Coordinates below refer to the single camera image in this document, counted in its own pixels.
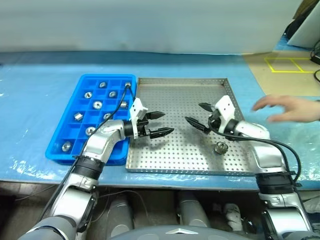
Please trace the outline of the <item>person's bare hand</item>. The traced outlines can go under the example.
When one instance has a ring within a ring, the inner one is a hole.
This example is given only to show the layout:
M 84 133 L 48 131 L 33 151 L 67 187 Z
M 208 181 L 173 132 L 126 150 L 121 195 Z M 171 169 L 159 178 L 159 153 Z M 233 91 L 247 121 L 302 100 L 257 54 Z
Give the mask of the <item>person's bare hand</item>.
M 302 122 L 310 123 L 320 120 L 320 103 L 288 95 L 267 95 L 260 98 L 252 107 L 258 111 L 265 107 L 281 106 L 283 113 L 267 118 L 269 122 Z

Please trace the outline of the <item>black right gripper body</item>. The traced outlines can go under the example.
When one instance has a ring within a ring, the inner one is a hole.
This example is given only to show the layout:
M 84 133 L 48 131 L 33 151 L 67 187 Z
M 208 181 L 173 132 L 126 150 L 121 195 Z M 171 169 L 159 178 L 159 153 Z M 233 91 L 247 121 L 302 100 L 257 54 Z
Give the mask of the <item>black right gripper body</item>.
M 219 132 L 219 128 L 221 126 L 221 114 L 216 109 L 214 110 L 211 115 L 208 117 L 208 128 L 215 133 Z

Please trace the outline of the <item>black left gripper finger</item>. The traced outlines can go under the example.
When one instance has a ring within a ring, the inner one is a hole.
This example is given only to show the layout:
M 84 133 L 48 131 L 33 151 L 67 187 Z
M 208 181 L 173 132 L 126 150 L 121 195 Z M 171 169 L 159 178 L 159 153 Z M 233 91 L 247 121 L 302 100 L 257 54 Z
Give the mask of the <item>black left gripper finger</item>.
M 163 117 L 164 115 L 165 115 L 164 112 L 152 111 L 152 112 L 146 113 L 146 119 L 148 119 L 148 120 L 156 120 L 156 119 L 159 119 L 159 118 Z
M 158 128 L 156 130 L 150 130 L 149 131 L 149 138 L 150 139 L 156 139 L 156 138 L 162 138 L 165 137 L 166 135 L 172 133 L 175 129 L 172 127 L 163 127 L 163 128 Z

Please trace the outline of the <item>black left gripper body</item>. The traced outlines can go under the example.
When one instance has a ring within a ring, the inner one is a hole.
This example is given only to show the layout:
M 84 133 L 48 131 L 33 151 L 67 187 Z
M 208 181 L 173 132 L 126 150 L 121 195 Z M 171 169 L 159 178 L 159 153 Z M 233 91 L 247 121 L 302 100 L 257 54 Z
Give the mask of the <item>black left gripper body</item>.
M 137 131 L 138 131 L 138 136 L 141 137 L 146 137 L 151 134 L 151 131 L 148 128 L 149 124 L 149 118 L 150 118 L 150 113 L 146 113 L 142 119 L 137 120 Z

